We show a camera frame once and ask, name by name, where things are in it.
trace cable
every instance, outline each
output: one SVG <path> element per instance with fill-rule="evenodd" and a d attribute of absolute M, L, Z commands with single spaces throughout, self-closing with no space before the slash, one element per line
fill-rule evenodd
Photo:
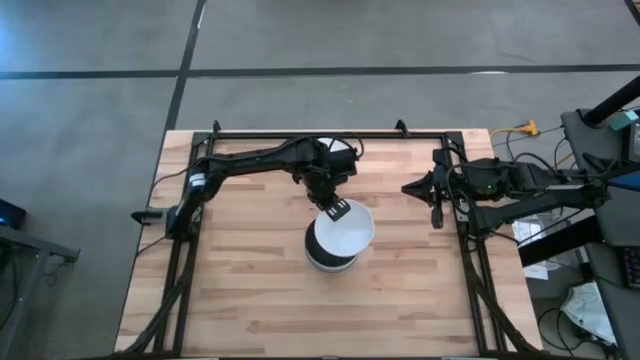
<path fill-rule="evenodd" d="M 460 150 L 451 147 L 451 146 L 445 146 L 442 148 L 443 150 L 449 150 L 452 151 L 454 153 L 456 153 L 456 155 L 458 155 L 460 157 L 460 160 L 462 160 L 462 162 L 469 162 L 469 160 L 467 160 L 467 156 Z"/>
<path fill-rule="evenodd" d="M 447 184 L 447 194 L 449 195 L 449 199 L 451 200 L 451 204 L 453 205 L 453 207 L 458 210 L 461 214 L 463 215 L 467 215 L 469 214 L 469 211 L 466 210 L 462 210 L 462 208 L 460 208 L 460 205 L 456 202 L 456 198 L 453 197 L 453 191 L 451 190 L 451 183 L 449 181 L 449 178 L 451 178 L 451 173 L 453 172 L 453 170 L 455 168 L 461 168 L 462 164 L 456 164 L 453 165 L 448 171 L 447 171 L 447 176 L 446 176 L 446 184 Z"/>
<path fill-rule="evenodd" d="M 506 141 L 506 144 L 507 144 L 507 153 L 509 154 L 509 158 L 510 158 L 511 160 L 514 160 L 514 157 L 513 157 L 513 151 L 511 151 L 511 144 L 509 143 L 509 141 L 510 141 L 510 139 L 511 139 L 511 134 L 513 134 L 513 131 L 509 131 L 509 133 L 507 133 L 507 141 Z"/>
<path fill-rule="evenodd" d="M 558 318 L 560 315 L 562 315 L 562 311 L 560 311 L 560 308 L 551 308 L 551 309 L 547 309 L 546 311 L 544 311 L 539 317 L 538 317 L 538 332 L 540 332 L 540 337 L 542 338 L 542 340 L 544 340 L 547 344 L 551 345 L 552 347 L 558 349 L 558 350 L 562 350 L 562 351 L 568 351 L 569 354 L 571 354 L 571 356 L 574 356 L 571 351 L 579 348 L 582 344 L 584 344 L 586 341 L 580 341 L 577 345 L 575 345 L 572 348 L 569 348 L 569 346 L 567 346 L 567 344 L 564 342 L 564 339 L 562 338 L 562 335 L 560 334 L 560 327 L 558 326 L 558 323 L 556 323 L 556 331 L 558 332 L 558 335 L 560 336 L 560 339 L 562 340 L 562 343 L 564 344 L 564 348 L 554 344 L 553 342 L 549 341 L 549 339 L 547 339 L 546 336 L 544 336 L 544 334 L 542 333 L 541 329 L 540 329 L 540 324 L 542 323 L 542 319 L 545 317 L 545 315 L 549 314 L 552 311 L 558 311 Z"/>
<path fill-rule="evenodd" d="M 539 133 L 539 134 L 538 134 L 538 136 L 536 136 L 536 137 L 539 137 L 539 136 L 540 136 L 540 135 L 542 135 L 542 134 L 546 134 L 546 133 L 549 133 L 549 132 L 552 132 L 552 131 L 560 130 L 560 129 L 562 129 L 562 128 L 563 128 L 563 126 L 562 126 L 562 125 L 560 125 L 560 126 L 555 127 L 555 128 L 551 128 L 551 129 L 547 129 L 547 130 L 540 131 L 540 133 Z M 529 139 L 530 137 L 531 137 L 531 136 L 523 136 L 523 137 L 519 137 L 519 138 L 516 138 L 516 139 L 511 140 L 511 143 L 514 143 L 514 142 L 516 142 L 516 141 L 520 141 L 520 140 L 524 140 L 524 139 Z M 504 144 L 506 144 L 506 143 L 507 143 L 506 141 L 499 142 L 499 143 L 497 143 L 497 144 L 494 144 L 494 145 L 493 145 L 493 147 L 500 146 L 500 145 L 504 145 Z"/>
<path fill-rule="evenodd" d="M 163 176 L 163 177 L 159 178 L 158 180 L 156 180 L 156 181 L 153 183 L 153 185 L 151 185 L 151 191 L 153 191 L 153 189 L 155 189 L 155 188 L 156 188 L 156 186 L 158 186 L 158 184 L 159 184 L 161 181 L 166 180 L 166 179 L 169 179 L 169 178 L 172 178 L 172 177 L 176 177 L 176 176 L 178 176 L 178 175 L 182 175 L 182 174 L 184 174 L 185 172 L 187 172 L 187 170 L 189 170 L 189 168 L 191 168 L 191 166 L 192 166 L 192 165 L 187 166 L 186 168 L 184 168 L 184 169 L 182 169 L 182 170 L 178 171 L 178 172 L 177 172 L 177 173 L 175 173 L 175 174 L 165 175 L 165 176 Z"/>
<path fill-rule="evenodd" d="M 501 132 L 513 132 L 513 131 L 521 131 L 522 129 L 520 128 L 502 128 L 502 129 L 495 129 L 492 132 L 489 133 L 489 137 L 492 137 L 495 134 L 499 134 Z"/>
<path fill-rule="evenodd" d="M 558 150 L 560 149 L 560 145 L 562 145 L 565 140 L 567 140 L 566 136 L 558 141 L 558 144 L 556 144 L 556 148 L 553 150 L 553 167 L 556 170 L 558 170 Z"/>
<path fill-rule="evenodd" d="M 571 349 L 569 349 L 569 345 L 567 345 L 567 342 L 564 341 L 564 338 L 562 337 L 562 331 L 560 331 L 560 318 L 561 317 L 562 317 L 562 311 L 558 311 L 558 316 L 556 316 L 556 331 L 558 332 L 558 337 L 560 338 L 560 341 L 562 342 L 562 345 L 564 345 L 565 349 L 567 349 L 567 351 L 569 352 L 569 355 L 575 356 L 571 352 Z M 584 344 L 584 343 L 580 342 L 575 348 L 573 348 L 573 350 L 577 349 L 578 346 L 580 346 L 582 344 Z"/>
<path fill-rule="evenodd" d="M 0 320 L 0 330 L 2 330 L 2 328 L 7 324 L 7 321 L 11 318 L 11 314 L 13 314 L 13 310 L 18 304 L 18 266 L 13 258 L 11 259 L 11 268 L 13 269 L 13 297 L 11 299 L 11 304 L 7 310 L 3 312 L 2 320 Z"/>
<path fill-rule="evenodd" d="M 358 142 L 360 143 L 360 155 L 356 155 L 358 159 L 360 159 L 362 155 L 364 155 L 364 142 L 362 141 L 362 138 L 358 136 L 356 133 L 352 132 L 351 134 L 355 136 L 356 139 L 358 139 Z M 342 141 L 343 143 L 349 145 L 346 141 L 342 140 L 341 138 L 338 138 L 338 141 Z"/>
<path fill-rule="evenodd" d="M 511 240 L 511 241 L 513 241 L 514 243 L 518 244 L 518 245 L 520 245 L 520 244 L 521 244 L 521 242 L 520 242 L 520 241 L 518 241 L 516 238 L 511 237 L 511 236 L 509 236 L 509 235 L 507 235 L 507 234 L 503 234 L 503 233 L 497 232 L 497 231 L 495 231 L 495 230 L 492 230 L 492 231 L 491 231 L 491 233 L 492 233 L 492 234 L 494 234 L 494 235 L 498 235 L 498 236 L 500 236 L 500 237 L 503 237 L 503 238 L 505 238 L 505 239 L 507 239 L 507 240 Z"/>
<path fill-rule="evenodd" d="M 57 282 L 58 282 L 58 270 L 60 270 L 63 266 L 71 266 L 73 267 L 75 265 L 75 261 L 74 262 L 61 262 L 58 264 L 58 266 L 56 266 L 55 269 L 51 270 L 50 272 L 45 272 L 44 276 L 47 277 L 47 286 L 48 287 L 53 287 Z"/>
<path fill-rule="evenodd" d="M 534 153 L 530 153 L 530 152 L 523 152 L 518 154 L 513 161 L 518 161 L 519 158 L 523 157 L 523 156 L 529 156 L 532 157 L 538 161 L 540 161 L 547 169 L 549 169 L 549 171 L 551 171 L 554 175 L 556 176 L 560 176 L 560 174 L 556 171 L 556 169 L 553 168 L 553 166 L 551 166 L 545 159 L 541 158 L 540 156 L 534 154 Z"/>
<path fill-rule="evenodd" d="M 147 245 L 147 246 L 143 247 L 142 249 L 138 250 L 138 252 L 136 253 L 136 257 L 140 256 L 140 254 L 142 254 L 143 252 L 145 252 L 147 249 L 149 249 L 149 248 L 150 248 L 150 247 L 152 247 L 153 245 L 155 245 L 155 244 L 159 243 L 160 241 L 164 240 L 164 239 L 165 239 L 165 236 L 166 236 L 166 235 L 163 235 L 160 239 L 158 239 L 158 240 L 156 240 L 156 241 L 152 242 L 151 244 L 149 244 L 149 245 Z"/>
<path fill-rule="evenodd" d="M 567 159 L 570 159 L 572 156 L 573 156 L 573 154 L 569 153 L 565 157 L 560 159 L 560 161 L 558 161 L 558 165 L 556 165 L 556 169 L 558 168 L 558 166 L 560 166 L 560 164 L 562 164 L 563 162 L 567 161 Z"/>
<path fill-rule="evenodd" d="M 580 270 L 580 269 L 573 268 L 573 267 L 571 267 L 571 266 L 569 266 L 569 265 L 563 264 L 563 263 L 561 263 L 561 262 L 557 262 L 557 261 L 555 261 L 555 260 L 545 260 L 545 261 L 548 261 L 548 262 L 551 262 L 551 263 L 554 263 L 554 264 L 558 264 L 558 265 L 560 265 L 560 266 L 562 266 L 562 267 L 565 267 L 565 268 L 567 268 L 567 269 L 569 269 L 569 270 L 573 270 L 573 271 L 575 271 L 575 272 L 579 273 L 580 275 L 583 275 L 583 274 L 582 274 L 582 270 Z M 593 278 L 594 278 L 594 279 L 599 279 L 599 280 L 602 280 L 602 281 L 606 282 L 607 284 L 613 285 L 613 286 L 615 286 L 615 287 L 617 287 L 617 288 L 625 289 L 623 286 L 620 286 L 620 285 L 618 285 L 618 284 L 614 283 L 613 281 L 611 281 L 611 280 L 607 280 L 607 279 L 605 279 L 605 278 L 603 278 L 603 277 L 601 277 L 601 276 L 597 276 L 597 275 L 595 275 L 595 274 L 593 274 L 592 276 L 593 276 Z"/>

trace concrete floor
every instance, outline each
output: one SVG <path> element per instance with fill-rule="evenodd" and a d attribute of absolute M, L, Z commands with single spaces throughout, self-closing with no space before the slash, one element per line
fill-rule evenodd
<path fill-rule="evenodd" d="M 195 5 L 5 0 L 0 72 L 176 70 Z M 622 0 L 209 0 L 192 68 L 640 63 L 639 35 Z M 551 129 L 637 75 L 190 79 L 176 128 Z M 23 358 L 112 350 L 140 233 L 129 214 L 147 201 L 175 83 L 0 80 L 0 198 L 29 211 L 29 233 L 82 249 L 39 287 Z M 548 157 L 561 137 L 513 150 Z"/>

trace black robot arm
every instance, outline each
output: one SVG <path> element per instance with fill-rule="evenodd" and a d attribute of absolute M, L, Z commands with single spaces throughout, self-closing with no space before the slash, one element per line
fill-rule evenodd
<path fill-rule="evenodd" d="M 608 198 L 606 181 L 583 171 L 542 169 L 531 163 L 479 159 L 447 166 L 446 149 L 433 151 L 434 170 L 402 187 L 402 192 L 427 202 L 432 225 L 442 227 L 442 201 L 451 200 L 468 217 L 470 235 L 483 238 L 504 223 L 567 206 L 597 208 Z M 519 200 L 500 207 L 471 205 L 476 201 Z"/>
<path fill-rule="evenodd" d="M 337 185 L 356 174 L 357 150 L 341 139 L 346 149 L 330 151 L 317 138 L 290 139 L 280 146 L 235 154 L 215 154 L 195 161 L 180 203 L 169 209 L 166 237 L 176 239 L 188 233 L 196 210 L 218 193 L 227 177 L 283 170 L 293 181 L 307 187 L 307 197 L 337 221 L 346 214 L 349 204 L 335 194 Z"/>

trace desk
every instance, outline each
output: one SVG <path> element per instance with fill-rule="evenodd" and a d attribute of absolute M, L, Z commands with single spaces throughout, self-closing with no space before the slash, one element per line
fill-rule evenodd
<path fill-rule="evenodd" d="M 562 124 L 580 169 L 589 168 L 582 157 L 585 152 L 602 158 L 620 159 L 622 135 L 608 126 L 592 129 L 583 124 L 575 112 L 563 114 Z M 609 244 L 640 246 L 637 210 L 640 193 L 613 187 L 609 192 L 612 199 L 595 211 L 601 238 Z M 585 248 L 594 274 L 622 286 L 615 251 L 601 243 L 590 243 Z M 621 354 L 625 359 L 640 359 L 637 330 L 640 324 L 640 291 L 615 287 L 598 279 L 596 282 Z"/>
<path fill-rule="evenodd" d="M 493 156 L 486 130 L 463 134 L 470 159 Z M 167 133 L 157 177 L 186 167 L 192 136 Z M 214 150 L 248 151 L 281 142 L 216 140 Z M 358 175 L 340 185 L 338 194 L 371 209 L 376 236 L 343 273 L 319 272 L 307 261 L 304 232 L 318 210 L 290 175 L 227 179 L 205 207 L 182 355 L 477 355 L 451 208 L 445 207 L 444 228 L 434 230 L 427 205 L 400 193 L 401 185 L 433 167 L 431 153 L 440 143 L 367 139 L 365 147 Z M 150 205 L 175 205 L 183 181 L 179 176 L 161 182 Z M 140 246 L 163 231 L 160 225 L 145 227 Z M 131 344 L 157 310 L 170 248 L 162 241 L 137 259 L 116 350 Z M 518 250 L 500 238 L 487 248 L 501 306 L 527 340 L 541 347 Z M 488 329 L 486 310 L 484 315 Z"/>

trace wooden tabletop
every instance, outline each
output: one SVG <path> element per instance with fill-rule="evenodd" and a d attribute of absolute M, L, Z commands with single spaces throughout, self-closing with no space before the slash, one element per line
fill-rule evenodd
<path fill-rule="evenodd" d="M 469 159 L 493 156 L 487 130 L 462 132 Z M 167 133 L 157 177 L 186 167 L 192 134 Z M 281 142 L 217 140 L 214 151 Z M 184 356 L 477 355 L 451 208 L 445 205 L 444 228 L 434 230 L 428 206 L 400 193 L 433 168 L 431 152 L 439 141 L 365 140 L 365 147 L 358 175 L 337 193 L 369 207 L 376 235 L 342 273 L 320 272 L 306 258 L 304 233 L 318 210 L 303 185 L 284 172 L 226 180 L 206 204 Z M 183 176 L 161 182 L 150 206 L 177 204 L 183 182 Z M 146 227 L 140 246 L 162 235 L 163 226 Z M 487 248 L 500 305 L 541 347 L 515 245 L 492 238 Z M 170 249 L 163 240 L 137 259 L 116 350 L 131 344 L 158 309 Z"/>

